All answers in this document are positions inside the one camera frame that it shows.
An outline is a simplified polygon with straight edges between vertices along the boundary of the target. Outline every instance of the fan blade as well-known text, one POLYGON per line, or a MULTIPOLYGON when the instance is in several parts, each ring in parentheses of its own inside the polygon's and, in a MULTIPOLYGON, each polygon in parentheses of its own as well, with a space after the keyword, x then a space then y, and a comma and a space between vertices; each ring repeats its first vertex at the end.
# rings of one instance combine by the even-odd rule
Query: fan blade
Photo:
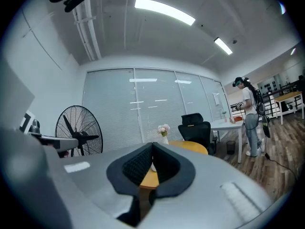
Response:
POLYGON ((67 126, 69 132, 71 133, 71 136, 73 136, 73 134, 74 134, 73 129, 65 115, 63 115, 63 119, 65 120, 66 126, 67 126))
POLYGON ((89 141, 89 140, 94 140, 99 137, 100 136, 98 136, 98 135, 83 135, 83 136, 78 136, 77 139, 79 141, 89 141))

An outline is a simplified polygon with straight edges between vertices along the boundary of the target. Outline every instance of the chair headrest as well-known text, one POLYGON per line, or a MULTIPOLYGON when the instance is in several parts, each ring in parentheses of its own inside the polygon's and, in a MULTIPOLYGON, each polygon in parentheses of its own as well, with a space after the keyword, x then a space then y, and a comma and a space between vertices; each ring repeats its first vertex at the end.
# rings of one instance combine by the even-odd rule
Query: chair headrest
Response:
POLYGON ((203 122, 203 117, 199 113, 182 115, 182 125, 194 125, 203 122))

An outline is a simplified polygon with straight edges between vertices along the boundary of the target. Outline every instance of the glass wall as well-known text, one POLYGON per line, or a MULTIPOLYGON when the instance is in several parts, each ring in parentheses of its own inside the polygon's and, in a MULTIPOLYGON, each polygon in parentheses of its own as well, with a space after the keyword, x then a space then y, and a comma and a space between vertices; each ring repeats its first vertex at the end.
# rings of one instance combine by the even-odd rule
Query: glass wall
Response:
POLYGON ((136 70, 140 120, 144 142, 160 142, 159 125, 171 128, 168 140, 182 140, 178 130, 185 108, 174 72, 136 70))
POLYGON ((141 143, 133 70, 111 70, 87 74, 83 106, 98 121, 103 152, 141 143))
POLYGON ((204 121, 212 122, 212 113, 198 75, 177 72, 187 114, 200 113, 204 121))
POLYGON ((89 72, 83 106, 103 135, 103 151, 142 142, 160 142, 159 125, 171 128, 168 140, 182 140, 181 116, 200 113, 208 122, 230 116, 219 82, 194 74, 122 69, 89 72))
POLYGON ((220 91, 218 82, 215 82, 213 79, 202 76, 200 78, 208 97, 208 101, 212 111, 213 121, 224 119, 225 116, 224 114, 222 114, 223 111, 226 111, 226 116, 230 117, 229 107, 226 98, 223 98, 223 96, 221 95, 221 93, 223 92, 223 88, 221 87, 221 85, 220 91))

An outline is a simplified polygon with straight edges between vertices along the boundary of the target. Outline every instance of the black office chair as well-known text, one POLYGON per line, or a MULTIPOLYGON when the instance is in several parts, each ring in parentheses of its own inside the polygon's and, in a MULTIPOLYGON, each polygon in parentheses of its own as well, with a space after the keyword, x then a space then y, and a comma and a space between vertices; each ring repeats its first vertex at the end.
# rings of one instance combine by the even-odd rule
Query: black office chair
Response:
POLYGON ((211 124, 203 121, 199 113, 182 115, 182 125, 178 129, 185 141, 199 143, 206 148, 208 154, 214 155, 216 152, 216 141, 210 143, 211 124))

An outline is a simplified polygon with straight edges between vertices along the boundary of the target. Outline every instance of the white shirt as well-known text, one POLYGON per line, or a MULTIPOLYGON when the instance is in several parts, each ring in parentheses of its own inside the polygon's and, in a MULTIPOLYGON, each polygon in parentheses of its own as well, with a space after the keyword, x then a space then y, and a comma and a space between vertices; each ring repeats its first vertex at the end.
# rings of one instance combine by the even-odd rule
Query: white shirt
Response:
POLYGON ((244 109, 245 112, 246 112, 246 115, 248 115, 248 114, 257 114, 257 112, 255 110, 255 99, 253 97, 253 92, 249 89, 249 87, 245 87, 243 89, 243 98, 244 98, 244 102, 247 99, 250 99, 251 100, 251 104, 252 104, 251 108, 244 109))

